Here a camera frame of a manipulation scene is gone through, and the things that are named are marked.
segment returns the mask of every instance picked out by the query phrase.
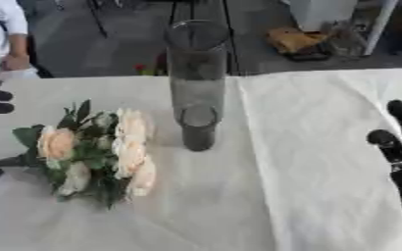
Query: table leg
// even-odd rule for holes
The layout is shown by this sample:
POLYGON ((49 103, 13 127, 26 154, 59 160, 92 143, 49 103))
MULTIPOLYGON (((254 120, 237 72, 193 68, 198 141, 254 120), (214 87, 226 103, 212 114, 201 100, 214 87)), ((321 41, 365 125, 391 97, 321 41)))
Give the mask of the table leg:
POLYGON ((237 74, 241 75, 240 66, 239 66, 239 59, 237 58, 236 44, 234 42, 234 30, 231 27, 231 18, 230 18, 230 13, 228 11, 227 0, 223 0, 223 6, 224 6, 224 12, 226 14, 226 25, 228 27, 228 34, 230 36, 230 43, 231 43, 231 50, 232 50, 233 58, 234 58, 234 64, 236 65, 237 74))
POLYGON ((382 32, 385 29, 388 21, 390 20, 391 14, 396 8, 399 0, 386 0, 384 5, 382 6, 381 12, 377 17, 377 21, 374 25, 371 35, 369 36, 368 43, 366 46, 366 50, 364 56, 370 56, 374 52, 377 47, 377 43, 382 35, 382 32))
POLYGON ((190 19, 195 19, 195 0, 190 1, 190 19))
POLYGON ((169 26, 171 26, 176 19, 176 0, 172 3, 171 16, 169 17, 169 26))
POLYGON ((97 27, 99 28, 100 33, 105 37, 108 38, 108 32, 105 30, 105 28, 102 25, 102 22, 99 19, 99 16, 97 16, 97 8, 98 4, 95 0, 86 0, 86 4, 88 5, 88 8, 91 12, 91 15, 93 16, 94 21, 97 24, 97 27))

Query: white rose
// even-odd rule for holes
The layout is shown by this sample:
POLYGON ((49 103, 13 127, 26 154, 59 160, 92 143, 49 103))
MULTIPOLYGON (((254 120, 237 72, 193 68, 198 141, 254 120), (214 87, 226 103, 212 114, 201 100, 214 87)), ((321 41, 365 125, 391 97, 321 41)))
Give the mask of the white rose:
POLYGON ((139 111, 119 109, 117 111, 119 123, 116 126, 116 137, 135 136, 142 142, 153 135, 152 120, 145 119, 139 111))
POLYGON ((109 114, 102 113, 99 116, 97 116, 96 118, 94 118, 93 122, 95 125, 103 128, 103 129, 107 129, 108 127, 110 127, 111 123, 113 122, 113 118, 109 114))
POLYGON ((157 169, 149 155, 146 155, 144 162, 134 174, 132 181, 126 188, 126 195, 146 196, 152 190, 157 178, 157 169))
POLYGON ((113 142, 113 153, 118 156, 114 166, 115 178, 120 179, 132 176, 144 162, 146 156, 145 145, 133 137, 116 138, 113 142))
POLYGON ((97 148, 101 150, 111 149, 111 138, 108 135, 101 136, 97 139, 97 148))
POLYGON ((91 179, 89 168, 83 162, 71 164, 66 175, 64 184, 58 190, 58 193, 63 196, 83 191, 91 179))

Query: white sheet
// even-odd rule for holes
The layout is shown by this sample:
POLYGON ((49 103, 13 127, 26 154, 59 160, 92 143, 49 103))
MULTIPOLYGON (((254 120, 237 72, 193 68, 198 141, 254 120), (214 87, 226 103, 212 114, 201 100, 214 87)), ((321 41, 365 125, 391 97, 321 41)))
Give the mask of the white sheet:
POLYGON ((402 70, 286 73, 241 82, 276 250, 402 250, 389 165, 369 145, 402 100, 402 70))

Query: metal stand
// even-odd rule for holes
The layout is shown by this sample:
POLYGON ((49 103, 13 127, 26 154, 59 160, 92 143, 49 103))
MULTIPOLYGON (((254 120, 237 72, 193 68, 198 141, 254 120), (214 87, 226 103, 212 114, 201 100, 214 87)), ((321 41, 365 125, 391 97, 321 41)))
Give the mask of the metal stand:
MULTIPOLYGON (((236 43, 234 41, 234 30, 231 26, 231 18, 230 18, 230 13, 228 10, 228 2, 227 0, 222 0, 223 1, 223 6, 224 6, 224 13, 226 16, 226 25, 228 28, 228 34, 230 36, 230 45, 231 45, 231 53, 233 56, 233 61, 234 64, 236 65, 236 71, 238 75, 241 75, 240 73, 240 66, 239 66, 239 59, 237 58, 237 49, 236 49, 236 43)), ((178 3, 177 0, 174 0, 174 3, 172 5, 172 10, 171 10, 171 16, 169 18, 169 25, 173 24, 175 22, 175 17, 176 17, 176 4, 178 3)), ((195 19, 195 0, 190 1, 190 18, 192 20, 195 19)))
POLYGON ((93 16, 93 20, 96 22, 97 27, 99 28, 100 33, 105 37, 108 38, 108 32, 107 30, 103 27, 102 22, 99 19, 99 16, 97 15, 97 10, 99 9, 99 4, 96 2, 96 0, 86 0, 86 5, 88 6, 91 15, 93 16))

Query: peach rose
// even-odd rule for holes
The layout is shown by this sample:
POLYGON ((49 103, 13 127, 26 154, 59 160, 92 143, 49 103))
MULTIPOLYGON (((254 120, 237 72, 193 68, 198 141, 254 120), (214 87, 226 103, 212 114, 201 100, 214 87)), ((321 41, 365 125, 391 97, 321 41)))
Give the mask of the peach rose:
POLYGON ((75 135, 67 128, 55 129, 46 126, 41 132, 37 147, 40 157, 53 160, 68 160, 73 156, 75 135))
POLYGON ((132 137, 116 138, 113 142, 113 152, 119 158, 114 166, 115 178, 132 176, 144 162, 146 147, 142 142, 132 137))
POLYGON ((116 126, 116 137, 129 135, 137 137, 137 140, 141 142, 152 138, 154 125, 149 117, 131 109, 119 109, 117 115, 119 123, 116 126))
POLYGON ((126 195, 146 196, 155 185, 157 170, 149 155, 144 158, 143 164, 134 174, 132 181, 126 188, 126 195))

